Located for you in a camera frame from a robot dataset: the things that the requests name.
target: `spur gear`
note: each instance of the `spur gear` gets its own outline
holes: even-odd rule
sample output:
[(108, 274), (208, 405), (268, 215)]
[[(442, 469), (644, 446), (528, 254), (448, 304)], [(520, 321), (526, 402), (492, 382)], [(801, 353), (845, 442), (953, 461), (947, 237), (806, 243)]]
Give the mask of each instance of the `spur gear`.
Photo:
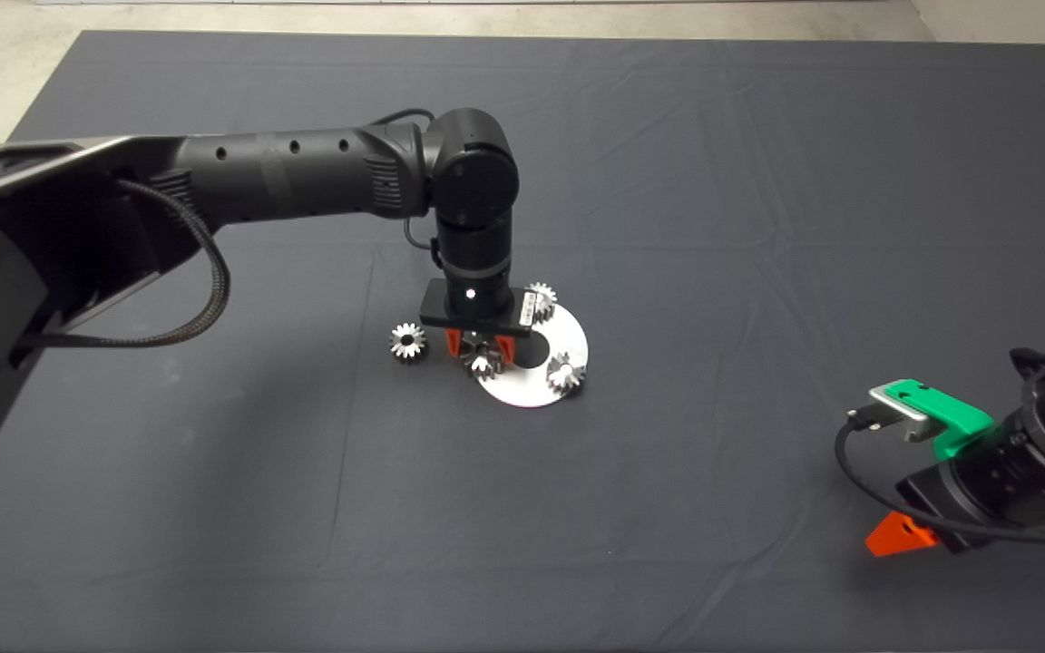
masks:
[(573, 365), (568, 353), (557, 353), (547, 364), (547, 384), (560, 395), (575, 392), (583, 384), (588, 369), (583, 365)]
[(398, 363), (417, 363), (426, 355), (426, 332), (414, 322), (403, 322), (389, 335), (389, 351)]
[(543, 284), (542, 281), (535, 281), (534, 284), (530, 284), (526, 288), (538, 295), (534, 302), (534, 321), (547, 322), (555, 313), (556, 303), (559, 303), (559, 297), (555, 294), (555, 289), (551, 285)]
[(503, 352), (491, 347), (489, 343), (471, 343), (464, 341), (465, 353), (461, 356), (462, 367), (465, 373), (475, 379), (493, 379), (494, 375), (503, 371), (506, 367)]

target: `white disc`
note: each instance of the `white disc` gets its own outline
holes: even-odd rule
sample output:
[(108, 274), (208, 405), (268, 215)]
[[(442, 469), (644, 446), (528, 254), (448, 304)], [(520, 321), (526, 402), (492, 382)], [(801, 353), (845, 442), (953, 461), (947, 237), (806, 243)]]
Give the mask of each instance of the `white disc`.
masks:
[(583, 332), (580, 322), (563, 305), (555, 305), (555, 313), (532, 326), (531, 330), (542, 333), (551, 347), (547, 358), (537, 368), (507, 365), (492, 379), (478, 380), (498, 401), (519, 409), (538, 409), (539, 405), (552, 404), (563, 398), (563, 395), (547, 384), (547, 364), (551, 363), (553, 355), (565, 352), (574, 367), (588, 366), (588, 336)]

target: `black robotic arm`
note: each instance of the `black robotic arm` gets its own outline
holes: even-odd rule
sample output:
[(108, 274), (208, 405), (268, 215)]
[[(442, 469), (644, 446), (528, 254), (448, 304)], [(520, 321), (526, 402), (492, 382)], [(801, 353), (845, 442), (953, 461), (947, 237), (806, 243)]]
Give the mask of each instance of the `black robotic arm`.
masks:
[[(412, 114), (428, 126), (398, 122)], [(477, 109), (351, 129), (0, 146), (0, 424), (42, 347), (159, 346), (215, 321), (228, 276), (210, 234), (233, 224), (434, 210), (443, 278), (427, 284), (423, 323), (526, 337), (521, 290), (509, 285), (518, 189), (501, 125)], [(214, 300), (192, 327), (138, 342), (66, 334), (201, 249)]]

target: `dark gray cloth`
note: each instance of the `dark gray cloth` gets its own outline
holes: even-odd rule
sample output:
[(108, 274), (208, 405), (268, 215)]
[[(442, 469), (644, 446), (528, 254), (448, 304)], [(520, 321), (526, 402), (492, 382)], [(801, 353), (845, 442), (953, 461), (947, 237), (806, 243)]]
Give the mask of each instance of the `dark gray cloth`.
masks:
[[(88, 32), (16, 137), (402, 107), (502, 120), (513, 278), (583, 323), (586, 392), (509, 409), (439, 333), (395, 364), (436, 274), (399, 224), (229, 228), (211, 332), (46, 353), (1, 430), (0, 650), (1045, 649), (1045, 546), (870, 558), (831, 454), (882, 381), (1019, 401), (1045, 46)], [(207, 276), (87, 331), (173, 326)], [(931, 462), (856, 449), (890, 491)]]

